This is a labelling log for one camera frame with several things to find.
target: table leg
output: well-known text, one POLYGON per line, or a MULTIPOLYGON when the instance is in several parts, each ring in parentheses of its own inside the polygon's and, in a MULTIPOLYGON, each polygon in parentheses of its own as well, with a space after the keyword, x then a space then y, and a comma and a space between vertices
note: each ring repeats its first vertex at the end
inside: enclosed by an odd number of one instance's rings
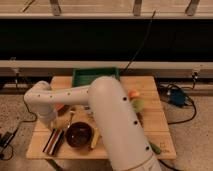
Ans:
POLYGON ((62 171, 63 169, 53 160, 45 159, 56 171, 62 171))

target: wooden bowl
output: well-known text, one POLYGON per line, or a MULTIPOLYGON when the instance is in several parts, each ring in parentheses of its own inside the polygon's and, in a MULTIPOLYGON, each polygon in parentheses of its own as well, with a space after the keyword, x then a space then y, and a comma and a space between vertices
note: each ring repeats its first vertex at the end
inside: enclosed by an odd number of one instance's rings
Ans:
POLYGON ((84 147, 92 138, 92 128, 85 122, 76 122, 69 126, 65 137, 71 147, 84 147))

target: small box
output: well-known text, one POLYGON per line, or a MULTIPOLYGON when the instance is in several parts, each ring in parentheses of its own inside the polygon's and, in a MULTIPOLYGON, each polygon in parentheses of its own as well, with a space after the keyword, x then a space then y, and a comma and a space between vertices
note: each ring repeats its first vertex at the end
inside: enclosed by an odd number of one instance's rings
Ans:
POLYGON ((101 76, 111 76, 119 80, 119 70, 115 67, 74 69, 72 87, 89 85, 101 76))

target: green object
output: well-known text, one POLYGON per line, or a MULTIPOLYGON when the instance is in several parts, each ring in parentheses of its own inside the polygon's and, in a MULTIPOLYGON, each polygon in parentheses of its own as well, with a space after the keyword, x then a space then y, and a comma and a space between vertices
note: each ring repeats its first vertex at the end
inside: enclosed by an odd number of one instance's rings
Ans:
POLYGON ((143 109, 143 100, 136 98, 136 99, 132 99, 131 103, 135 113, 140 113, 141 110, 143 109))
POLYGON ((154 143, 149 141, 150 146, 152 147, 152 150, 154 151, 155 154, 161 154, 162 150, 160 149, 160 147, 158 147, 157 145, 155 145, 154 143))
POLYGON ((115 67, 74 69, 72 87, 89 85, 101 76, 111 76, 119 80, 119 71, 115 67))

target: yellow object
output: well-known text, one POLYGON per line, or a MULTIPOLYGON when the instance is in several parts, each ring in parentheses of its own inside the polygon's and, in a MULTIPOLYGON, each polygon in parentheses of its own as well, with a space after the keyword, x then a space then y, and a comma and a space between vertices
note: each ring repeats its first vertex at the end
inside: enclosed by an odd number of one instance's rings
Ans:
POLYGON ((94 128, 94 135, 93 135, 92 142, 90 145, 91 149, 94 149, 96 147, 99 137, 100 137, 100 133, 99 133, 98 129, 94 128))

